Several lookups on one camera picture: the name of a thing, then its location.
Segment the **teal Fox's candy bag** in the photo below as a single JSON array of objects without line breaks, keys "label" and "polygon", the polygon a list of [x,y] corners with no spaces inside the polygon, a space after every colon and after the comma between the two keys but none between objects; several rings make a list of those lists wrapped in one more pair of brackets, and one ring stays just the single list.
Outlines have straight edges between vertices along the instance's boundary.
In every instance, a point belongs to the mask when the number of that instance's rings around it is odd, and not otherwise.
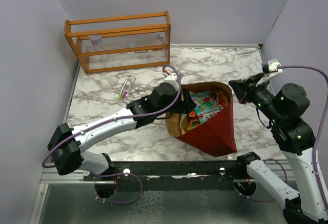
[{"label": "teal Fox's candy bag", "polygon": [[196,107],[189,113],[189,118],[198,118],[201,124],[223,110],[217,94],[213,91],[190,92],[190,97]]}]

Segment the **red brown paper bag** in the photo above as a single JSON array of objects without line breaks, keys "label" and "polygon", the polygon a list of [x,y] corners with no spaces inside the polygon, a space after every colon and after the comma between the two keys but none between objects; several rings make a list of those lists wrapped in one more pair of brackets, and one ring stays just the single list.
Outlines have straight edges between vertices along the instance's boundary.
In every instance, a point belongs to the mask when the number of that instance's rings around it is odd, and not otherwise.
[{"label": "red brown paper bag", "polygon": [[182,85],[192,92],[222,91],[228,105],[208,121],[189,132],[183,133],[180,129],[180,114],[166,114],[165,120],[168,133],[200,151],[214,157],[224,156],[237,152],[234,138],[233,93],[231,88],[220,82],[203,82]]}]

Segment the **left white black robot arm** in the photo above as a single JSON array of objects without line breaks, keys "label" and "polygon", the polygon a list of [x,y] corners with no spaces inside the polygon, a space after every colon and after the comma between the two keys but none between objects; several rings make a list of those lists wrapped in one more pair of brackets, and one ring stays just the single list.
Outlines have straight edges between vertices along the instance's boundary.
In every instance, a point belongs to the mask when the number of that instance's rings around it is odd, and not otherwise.
[{"label": "left white black robot arm", "polygon": [[59,175],[85,170],[108,180],[114,170],[110,157],[106,153],[91,153],[90,147],[116,134],[151,124],[167,112],[189,114],[195,107],[188,88],[161,83],[150,95],[96,122],[73,128],[67,123],[59,125],[47,145],[49,157]]}]

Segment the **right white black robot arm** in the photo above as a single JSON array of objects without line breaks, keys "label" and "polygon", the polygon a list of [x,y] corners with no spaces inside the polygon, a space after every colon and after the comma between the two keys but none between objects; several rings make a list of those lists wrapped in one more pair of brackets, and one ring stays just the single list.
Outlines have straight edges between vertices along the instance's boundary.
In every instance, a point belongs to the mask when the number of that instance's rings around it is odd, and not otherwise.
[{"label": "right white black robot arm", "polygon": [[327,188],[315,146],[318,138],[302,119],[310,105],[302,86],[285,84],[278,94],[268,89],[268,78],[259,73],[229,85],[241,104],[253,103],[271,122],[270,130],[292,169],[297,189],[273,173],[254,153],[241,156],[235,166],[240,178],[254,178],[278,202],[287,223],[327,223]]}]

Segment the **red orange snack packet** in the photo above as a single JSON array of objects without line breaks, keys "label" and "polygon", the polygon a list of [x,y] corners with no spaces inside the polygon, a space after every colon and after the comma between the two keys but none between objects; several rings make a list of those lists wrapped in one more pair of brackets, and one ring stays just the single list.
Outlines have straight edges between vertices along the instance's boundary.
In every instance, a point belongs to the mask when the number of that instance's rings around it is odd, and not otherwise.
[{"label": "red orange snack packet", "polygon": [[216,101],[217,101],[218,105],[222,109],[225,109],[229,104],[229,100],[228,100],[225,92],[220,89],[214,89],[214,93],[216,94]]}]

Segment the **orange wooden rack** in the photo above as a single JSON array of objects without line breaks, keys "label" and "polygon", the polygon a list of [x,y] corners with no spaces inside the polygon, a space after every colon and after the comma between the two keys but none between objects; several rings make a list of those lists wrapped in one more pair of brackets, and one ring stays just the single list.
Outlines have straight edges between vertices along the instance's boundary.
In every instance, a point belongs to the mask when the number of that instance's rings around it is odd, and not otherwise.
[{"label": "orange wooden rack", "polygon": [[[89,36],[102,36],[92,45]],[[168,11],[66,20],[64,37],[86,74],[160,67],[170,63]]]}]

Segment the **small patterned cup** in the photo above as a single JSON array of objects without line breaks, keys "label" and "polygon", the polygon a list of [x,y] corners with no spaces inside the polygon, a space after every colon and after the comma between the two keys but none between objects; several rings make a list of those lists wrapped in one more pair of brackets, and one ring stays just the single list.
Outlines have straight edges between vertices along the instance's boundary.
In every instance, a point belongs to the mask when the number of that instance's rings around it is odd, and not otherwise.
[{"label": "small patterned cup", "polygon": [[102,43],[102,36],[100,34],[90,35],[89,39],[90,39],[92,45],[94,45],[94,46],[100,45]]}]

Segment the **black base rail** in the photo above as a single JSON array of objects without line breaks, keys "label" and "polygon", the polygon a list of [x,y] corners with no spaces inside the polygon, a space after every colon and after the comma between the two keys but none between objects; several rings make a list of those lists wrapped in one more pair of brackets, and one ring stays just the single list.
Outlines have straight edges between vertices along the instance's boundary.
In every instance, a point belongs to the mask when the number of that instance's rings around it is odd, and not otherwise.
[{"label": "black base rail", "polygon": [[130,170],[144,191],[234,190],[249,178],[246,165],[237,160],[115,161],[110,173]]}]

